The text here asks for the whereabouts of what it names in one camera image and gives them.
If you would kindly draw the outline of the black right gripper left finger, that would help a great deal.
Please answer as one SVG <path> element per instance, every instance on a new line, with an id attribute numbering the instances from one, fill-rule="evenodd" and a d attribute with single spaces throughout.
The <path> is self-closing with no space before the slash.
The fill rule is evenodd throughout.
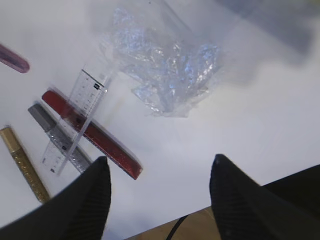
<path id="1" fill-rule="evenodd" d="M 111 176 L 98 157 L 51 200 L 2 227 L 2 240 L 100 240 L 111 205 Z"/>

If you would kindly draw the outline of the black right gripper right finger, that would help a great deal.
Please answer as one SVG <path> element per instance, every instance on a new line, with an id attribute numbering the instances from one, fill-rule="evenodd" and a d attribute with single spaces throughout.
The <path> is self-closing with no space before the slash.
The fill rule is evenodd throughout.
<path id="1" fill-rule="evenodd" d="M 223 154 L 214 158 L 209 192 L 223 240 L 318 240 L 320 167 L 259 185 Z"/>

